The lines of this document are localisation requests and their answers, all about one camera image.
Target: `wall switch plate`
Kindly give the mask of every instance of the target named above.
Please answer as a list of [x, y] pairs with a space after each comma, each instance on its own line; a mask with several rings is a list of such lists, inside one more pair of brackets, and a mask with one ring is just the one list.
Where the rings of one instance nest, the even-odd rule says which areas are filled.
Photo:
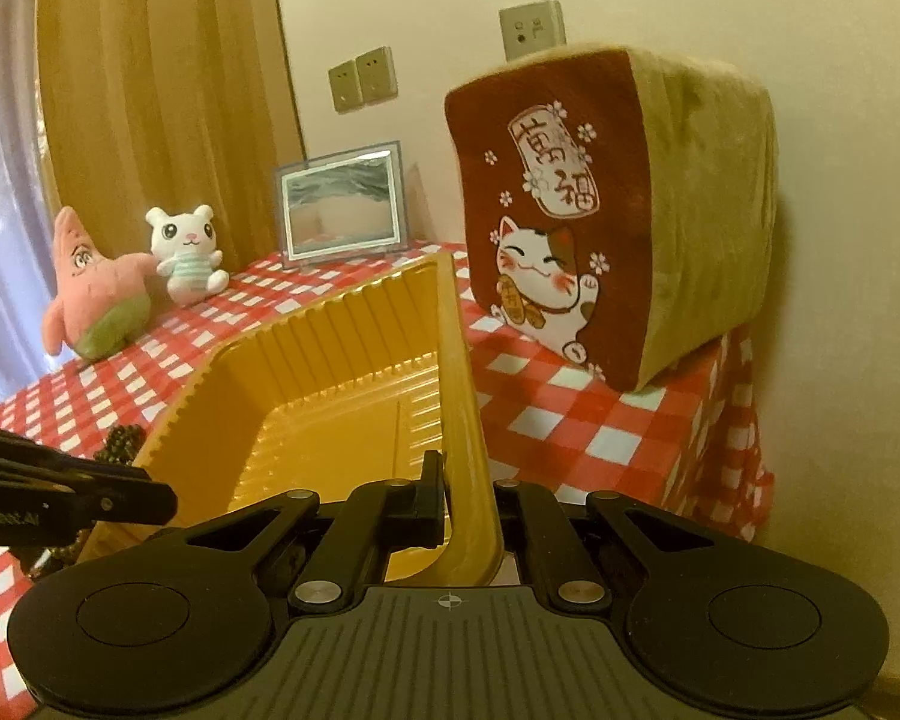
[[360, 76], [357, 75], [357, 64], [352, 59], [337, 65], [329, 71], [330, 92], [333, 95], [333, 107], [337, 113], [346, 113], [364, 104], [364, 96], [360, 92]]
[[506, 61], [567, 42], [563, 11], [557, 0], [531, 2], [500, 11]]
[[362, 53], [356, 62], [364, 103], [376, 103], [377, 100], [396, 97], [394, 57], [389, 46]]

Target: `white bear plush toy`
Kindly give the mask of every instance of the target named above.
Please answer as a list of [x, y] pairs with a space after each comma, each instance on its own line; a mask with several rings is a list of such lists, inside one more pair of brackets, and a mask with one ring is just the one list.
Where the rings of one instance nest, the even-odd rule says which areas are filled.
[[156, 272], [167, 277], [167, 293], [178, 306], [199, 303], [226, 289], [230, 275], [216, 268], [223, 260], [217, 233], [210, 220], [213, 209], [202, 205], [192, 214], [167, 214], [162, 208], [146, 212], [154, 228], [151, 252], [160, 261]]

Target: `picture frame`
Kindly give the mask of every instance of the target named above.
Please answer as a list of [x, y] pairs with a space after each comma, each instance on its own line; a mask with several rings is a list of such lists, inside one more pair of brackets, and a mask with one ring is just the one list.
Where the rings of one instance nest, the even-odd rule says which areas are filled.
[[279, 167], [275, 183], [286, 269], [409, 245], [399, 141]]

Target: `plush toy's eye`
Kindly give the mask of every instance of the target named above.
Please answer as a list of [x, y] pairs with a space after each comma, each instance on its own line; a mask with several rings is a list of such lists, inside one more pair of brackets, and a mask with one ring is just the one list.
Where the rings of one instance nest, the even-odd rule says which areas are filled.
[[77, 250], [77, 253], [74, 255], [74, 265], [81, 270], [86, 268], [92, 262], [93, 255], [88, 248], [81, 248], [80, 250]]

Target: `beige plush side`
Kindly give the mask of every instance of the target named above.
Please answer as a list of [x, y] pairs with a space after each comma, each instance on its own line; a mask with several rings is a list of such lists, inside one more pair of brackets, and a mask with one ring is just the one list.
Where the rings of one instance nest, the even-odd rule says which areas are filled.
[[652, 185], [643, 386], [759, 310], [776, 211], [776, 131], [767, 90], [730, 65], [628, 52]]

